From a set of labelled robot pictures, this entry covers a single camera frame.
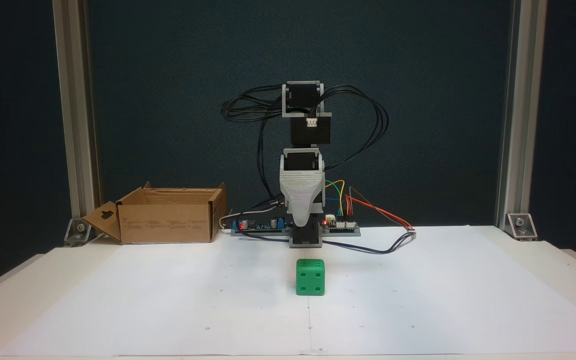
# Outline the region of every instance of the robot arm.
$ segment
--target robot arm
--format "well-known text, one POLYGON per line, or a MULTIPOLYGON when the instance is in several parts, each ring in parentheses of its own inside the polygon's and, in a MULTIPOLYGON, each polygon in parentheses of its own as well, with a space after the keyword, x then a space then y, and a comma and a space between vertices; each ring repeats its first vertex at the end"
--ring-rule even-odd
POLYGON ((281 87, 281 115, 290 120, 292 148, 284 148, 281 155, 279 186, 294 221, 291 248, 322 246, 320 218, 326 199, 326 178, 317 144, 330 143, 332 116, 323 112, 323 92, 324 85, 319 81, 289 81, 281 87))

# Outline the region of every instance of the green wire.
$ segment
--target green wire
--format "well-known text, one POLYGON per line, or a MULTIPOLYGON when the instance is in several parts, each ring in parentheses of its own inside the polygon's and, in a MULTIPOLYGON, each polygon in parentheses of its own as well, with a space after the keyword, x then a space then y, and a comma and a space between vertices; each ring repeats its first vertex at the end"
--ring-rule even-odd
MULTIPOLYGON (((339 198, 341 198, 341 190, 339 189, 339 187, 337 187, 337 184, 335 184, 334 182, 332 182, 331 180, 326 180, 326 182, 330 185, 332 185, 335 189, 336 189, 336 193, 339 195, 339 198)), ((336 212, 338 215, 341 215, 341 207, 339 207, 338 212, 336 212)))

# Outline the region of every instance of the white connector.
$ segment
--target white connector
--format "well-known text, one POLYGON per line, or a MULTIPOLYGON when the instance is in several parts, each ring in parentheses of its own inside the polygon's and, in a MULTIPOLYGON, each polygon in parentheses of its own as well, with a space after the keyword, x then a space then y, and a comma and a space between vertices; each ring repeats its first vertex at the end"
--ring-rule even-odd
POLYGON ((334 226, 335 223, 337 223, 337 218, 335 217, 335 215, 333 214, 327 214, 326 215, 326 224, 328 226, 334 226))

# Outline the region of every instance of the pencil line on paper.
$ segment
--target pencil line on paper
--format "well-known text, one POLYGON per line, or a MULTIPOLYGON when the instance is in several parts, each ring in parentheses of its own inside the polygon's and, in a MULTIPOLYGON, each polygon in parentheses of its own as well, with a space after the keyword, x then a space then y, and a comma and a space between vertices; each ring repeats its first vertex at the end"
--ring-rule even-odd
POLYGON ((308 335, 310 336, 310 349, 313 348, 313 326, 311 325, 311 297, 306 296, 308 299, 308 335))

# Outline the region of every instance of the metal corner bracket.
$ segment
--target metal corner bracket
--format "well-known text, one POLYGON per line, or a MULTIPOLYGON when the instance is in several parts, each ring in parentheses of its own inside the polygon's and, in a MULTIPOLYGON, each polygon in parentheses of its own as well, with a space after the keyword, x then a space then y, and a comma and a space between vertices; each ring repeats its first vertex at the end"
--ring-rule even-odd
POLYGON ((533 217, 530 214, 506 214, 503 231, 520 242, 539 240, 533 217))
POLYGON ((71 219, 68 223, 66 236, 63 237, 64 248, 77 248, 86 245, 91 239, 90 233, 94 232, 92 226, 82 219, 71 219))

